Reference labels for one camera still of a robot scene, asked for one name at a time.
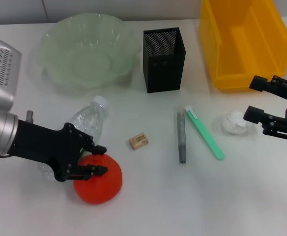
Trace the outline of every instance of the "white table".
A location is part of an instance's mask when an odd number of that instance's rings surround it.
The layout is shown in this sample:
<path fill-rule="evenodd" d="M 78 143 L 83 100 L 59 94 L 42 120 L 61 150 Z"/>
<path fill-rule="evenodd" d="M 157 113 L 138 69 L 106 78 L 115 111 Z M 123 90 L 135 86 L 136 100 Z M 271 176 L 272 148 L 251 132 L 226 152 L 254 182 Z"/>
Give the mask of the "white table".
<path fill-rule="evenodd" d="M 100 139 L 121 166 L 123 186 L 111 201 L 91 206 L 72 182 L 46 183 L 37 163 L 0 160 L 0 236 L 283 236 L 287 235 L 287 141 L 220 128 L 227 111 L 249 105 L 284 116 L 287 101 L 266 92 L 223 94 L 207 78 L 197 37 L 198 21 L 130 22 L 143 30 L 180 27 L 186 60 L 180 91 L 147 94 L 138 56 L 128 85 L 82 96 L 53 89 L 35 55 L 53 24 L 0 26 L 0 39 L 23 54 L 12 113 L 57 129 L 95 95 L 107 98 L 110 115 Z M 226 154 L 217 161 L 186 122 L 187 163 L 179 165 L 174 110 L 192 105 Z M 149 145 L 133 151 L 128 138 L 144 132 Z"/>

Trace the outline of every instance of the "beige eraser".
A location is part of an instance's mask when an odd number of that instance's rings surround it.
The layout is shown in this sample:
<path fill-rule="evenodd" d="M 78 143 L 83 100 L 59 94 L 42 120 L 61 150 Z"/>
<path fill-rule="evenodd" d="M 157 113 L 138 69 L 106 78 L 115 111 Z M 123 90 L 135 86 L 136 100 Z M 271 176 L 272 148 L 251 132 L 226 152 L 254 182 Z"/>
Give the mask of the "beige eraser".
<path fill-rule="evenodd" d="M 130 146 L 132 146 L 133 150 L 139 149 L 144 145 L 148 144 L 148 138 L 144 133 L 136 135 L 133 138 L 129 139 Z"/>

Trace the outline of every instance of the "pen holder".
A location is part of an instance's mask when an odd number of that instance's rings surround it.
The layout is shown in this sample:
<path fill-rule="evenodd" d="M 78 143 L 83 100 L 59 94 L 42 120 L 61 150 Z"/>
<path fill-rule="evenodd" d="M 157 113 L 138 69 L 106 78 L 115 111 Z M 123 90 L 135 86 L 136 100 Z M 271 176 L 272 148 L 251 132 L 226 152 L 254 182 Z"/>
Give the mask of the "pen holder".
<path fill-rule="evenodd" d="M 143 73 L 148 93 L 179 90 L 185 54 L 179 28 L 143 32 Z"/>

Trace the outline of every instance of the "yellow storage box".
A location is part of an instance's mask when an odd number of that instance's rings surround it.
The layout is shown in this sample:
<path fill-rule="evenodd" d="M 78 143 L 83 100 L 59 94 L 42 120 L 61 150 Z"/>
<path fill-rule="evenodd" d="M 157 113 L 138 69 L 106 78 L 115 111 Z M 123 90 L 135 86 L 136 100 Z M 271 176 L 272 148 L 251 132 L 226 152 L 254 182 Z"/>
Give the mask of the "yellow storage box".
<path fill-rule="evenodd" d="M 199 36 L 211 80 L 243 90 L 287 72 L 287 28 L 272 0 L 203 0 Z"/>

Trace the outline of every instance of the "white bottle cap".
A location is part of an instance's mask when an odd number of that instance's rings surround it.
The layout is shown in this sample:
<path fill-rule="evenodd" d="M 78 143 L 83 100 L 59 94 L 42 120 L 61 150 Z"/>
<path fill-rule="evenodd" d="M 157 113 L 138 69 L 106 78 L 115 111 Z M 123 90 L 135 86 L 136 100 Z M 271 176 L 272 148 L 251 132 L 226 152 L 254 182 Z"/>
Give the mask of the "white bottle cap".
<path fill-rule="evenodd" d="M 101 107 L 103 107 L 103 109 L 104 109 L 105 116 L 108 115 L 108 113 L 109 113 L 109 103 L 107 102 L 107 100 L 104 97 L 102 97 L 102 96 L 95 96 L 92 101 L 100 104 Z"/>

